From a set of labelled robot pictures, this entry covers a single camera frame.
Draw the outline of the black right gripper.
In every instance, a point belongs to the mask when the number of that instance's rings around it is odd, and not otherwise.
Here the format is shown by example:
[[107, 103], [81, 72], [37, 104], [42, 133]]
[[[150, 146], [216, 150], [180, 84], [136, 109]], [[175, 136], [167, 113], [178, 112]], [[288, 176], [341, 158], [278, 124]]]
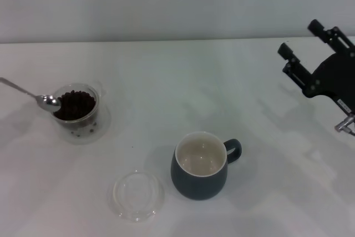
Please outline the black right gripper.
[[353, 114], [354, 58], [337, 53], [354, 53], [354, 44], [338, 27], [325, 30], [316, 19], [310, 22], [307, 29], [327, 44], [335, 54], [310, 73], [293, 50], [286, 43], [282, 43], [277, 51], [286, 61], [282, 71], [301, 88], [307, 98], [324, 95], [332, 99], [347, 115]]

